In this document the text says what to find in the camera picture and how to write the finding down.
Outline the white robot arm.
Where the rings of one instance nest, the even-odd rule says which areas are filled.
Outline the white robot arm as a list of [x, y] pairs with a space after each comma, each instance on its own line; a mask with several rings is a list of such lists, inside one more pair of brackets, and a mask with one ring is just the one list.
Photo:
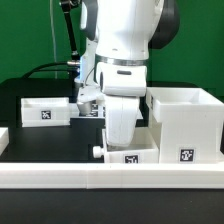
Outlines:
[[78, 103], [104, 103], [108, 145], [130, 145], [147, 91], [149, 51], [168, 45], [179, 26], [176, 0], [82, 1], [81, 29], [96, 49], [93, 82], [79, 89]]

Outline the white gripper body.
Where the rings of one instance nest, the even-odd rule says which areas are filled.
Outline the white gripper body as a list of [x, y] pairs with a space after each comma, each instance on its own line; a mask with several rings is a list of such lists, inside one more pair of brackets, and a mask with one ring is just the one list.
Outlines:
[[130, 145], [140, 98], [146, 94], [146, 74], [145, 66], [120, 66], [99, 62], [96, 67], [96, 84], [79, 89], [79, 105], [94, 100], [104, 102], [108, 145]]

